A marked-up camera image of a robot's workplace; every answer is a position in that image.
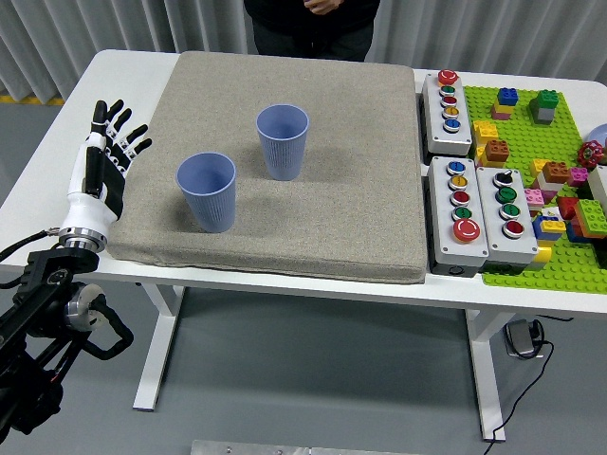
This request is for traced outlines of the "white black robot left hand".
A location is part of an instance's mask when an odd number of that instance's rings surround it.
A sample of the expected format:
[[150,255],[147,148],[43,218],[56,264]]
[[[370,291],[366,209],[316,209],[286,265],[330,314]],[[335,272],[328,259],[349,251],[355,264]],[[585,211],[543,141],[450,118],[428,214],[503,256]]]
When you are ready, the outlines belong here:
[[129,120],[132,110],[123,100],[108,105],[96,103],[88,137],[81,145],[67,190],[69,211],[62,230],[95,231],[107,236],[110,226],[122,214],[126,176],[133,161],[152,140],[144,135],[142,124],[122,136],[121,127]]

